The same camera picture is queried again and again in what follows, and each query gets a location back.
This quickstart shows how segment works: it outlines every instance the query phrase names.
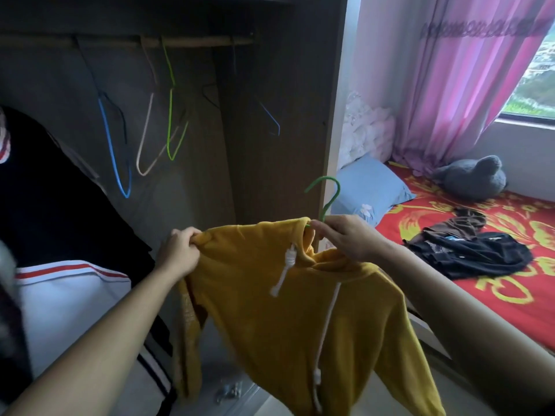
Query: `forearm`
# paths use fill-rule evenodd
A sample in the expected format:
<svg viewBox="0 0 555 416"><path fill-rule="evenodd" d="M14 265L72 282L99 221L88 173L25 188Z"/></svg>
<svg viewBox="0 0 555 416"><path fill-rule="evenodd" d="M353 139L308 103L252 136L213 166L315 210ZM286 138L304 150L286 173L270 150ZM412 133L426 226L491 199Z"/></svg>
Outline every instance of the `forearm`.
<svg viewBox="0 0 555 416"><path fill-rule="evenodd" d="M61 355L5 416L107 415L175 279L151 273Z"/></svg>
<svg viewBox="0 0 555 416"><path fill-rule="evenodd" d="M555 359L528 336L403 246L378 264L500 414L534 414L555 399Z"/></svg>

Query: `green grass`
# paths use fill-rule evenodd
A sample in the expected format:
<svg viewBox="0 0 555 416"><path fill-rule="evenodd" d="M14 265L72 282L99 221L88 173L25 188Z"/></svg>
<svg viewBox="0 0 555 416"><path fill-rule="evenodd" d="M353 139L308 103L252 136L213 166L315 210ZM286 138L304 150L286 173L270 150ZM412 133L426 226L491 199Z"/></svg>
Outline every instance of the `green grass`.
<svg viewBox="0 0 555 416"><path fill-rule="evenodd" d="M503 108L503 112L508 114L523 114L523 115L535 115L542 116L546 118L555 118L555 111L544 109L541 107L533 107L529 104L519 101L514 97L509 99L509 102Z"/></svg>

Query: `wardrobe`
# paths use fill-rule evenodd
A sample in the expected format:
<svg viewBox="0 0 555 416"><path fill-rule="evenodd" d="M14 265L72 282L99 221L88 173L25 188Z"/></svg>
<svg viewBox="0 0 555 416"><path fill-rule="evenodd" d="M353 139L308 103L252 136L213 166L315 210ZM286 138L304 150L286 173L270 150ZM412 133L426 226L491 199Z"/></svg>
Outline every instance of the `wardrobe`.
<svg viewBox="0 0 555 416"><path fill-rule="evenodd" d="M335 174L359 5L0 0L0 104L31 116L78 153L99 175L121 217L154 251L173 228L316 218L335 186L322 184L307 194L304 189L319 176ZM175 78L173 108L184 111L188 127L175 160L164 153L143 177L135 159L152 92L142 170L165 146L168 132L172 80L160 37ZM98 85L125 116L129 198L118 187L97 92L76 40ZM126 187L120 124L113 113L108 119ZM170 328L177 302L170 296L161 311ZM172 414L254 414L267 394L233 364L211 323L199 350L201 397L177 403ZM170 369L170 361L163 364ZM217 404L218 392L237 382L242 397Z"/></svg>

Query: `hoodie sleeve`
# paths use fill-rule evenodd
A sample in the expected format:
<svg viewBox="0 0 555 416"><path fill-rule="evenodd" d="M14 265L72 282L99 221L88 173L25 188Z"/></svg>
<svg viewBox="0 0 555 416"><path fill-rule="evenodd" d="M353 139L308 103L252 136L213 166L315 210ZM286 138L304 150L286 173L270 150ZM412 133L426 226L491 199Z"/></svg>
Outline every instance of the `hoodie sleeve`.
<svg viewBox="0 0 555 416"><path fill-rule="evenodd" d="M408 319L405 298L391 309L375 372L391 395L415 416L445 416L430 367Z"/></svg>

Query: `gray stuffed animal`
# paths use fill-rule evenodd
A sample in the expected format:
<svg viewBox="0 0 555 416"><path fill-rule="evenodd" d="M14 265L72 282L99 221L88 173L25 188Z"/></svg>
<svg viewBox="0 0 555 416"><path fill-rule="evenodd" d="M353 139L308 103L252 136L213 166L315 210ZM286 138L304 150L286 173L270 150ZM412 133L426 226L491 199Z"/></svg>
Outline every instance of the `gray stuffed animal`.
<svg viewBox="0 0 555 416"><path fill-rule="evenodd" d="M501 159L462 159L435 170L432 179L449 194L471 201L483 201L498 195L507 185Z"/></svg>

